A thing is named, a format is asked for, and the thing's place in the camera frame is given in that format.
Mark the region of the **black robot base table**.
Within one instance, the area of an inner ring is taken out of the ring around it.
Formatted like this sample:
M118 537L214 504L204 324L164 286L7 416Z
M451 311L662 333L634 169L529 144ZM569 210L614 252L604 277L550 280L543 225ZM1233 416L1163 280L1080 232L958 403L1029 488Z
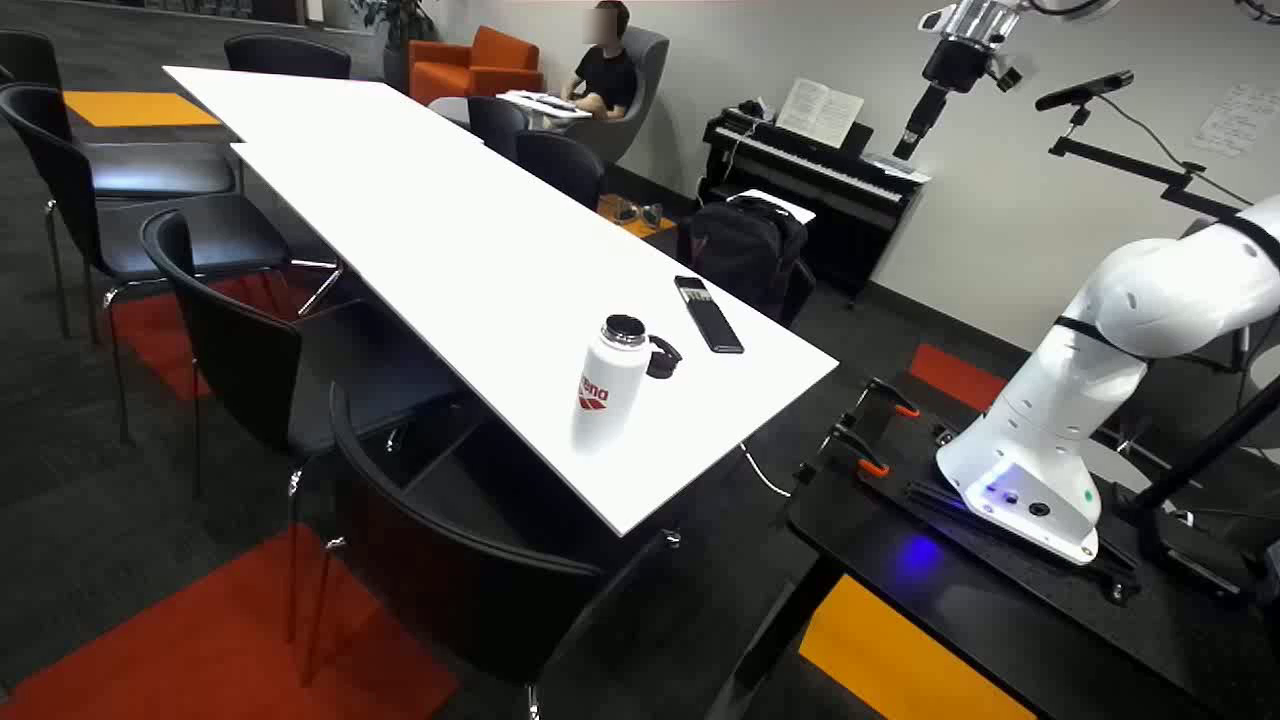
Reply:
M748 698L853 581L1036 720L1280 720L1262 614L1159 572L1132 529L1111 567L1069 567L958 506L929 467L922 413L881 434L886 478L854 474L853 450L824 434L785 506L814 559L735 660L733 698Z

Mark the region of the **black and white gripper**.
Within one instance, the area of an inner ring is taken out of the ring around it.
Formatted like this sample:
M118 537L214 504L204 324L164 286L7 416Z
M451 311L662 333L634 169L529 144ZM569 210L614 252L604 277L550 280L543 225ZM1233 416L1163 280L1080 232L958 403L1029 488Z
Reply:
M1002 58L1002 40L1017 32L1020 15L1020 0L946 0L914 18L935 46L922 62L929 88L891 149L896 160L913 160L914 144L946 109L946 93L966 93L978 75L986 75L999 93L1020 85L1020 70Z

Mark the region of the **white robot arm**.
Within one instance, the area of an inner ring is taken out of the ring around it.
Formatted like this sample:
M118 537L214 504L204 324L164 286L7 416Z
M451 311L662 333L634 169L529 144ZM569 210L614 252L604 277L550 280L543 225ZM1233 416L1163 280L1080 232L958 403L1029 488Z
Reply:
M1207 207L1207 225L1111 247L999 396L935 447L974 521L1064 563L1101 555L1102 501L1085 438L1156 358L1186 354L1280 307L1280 198Z

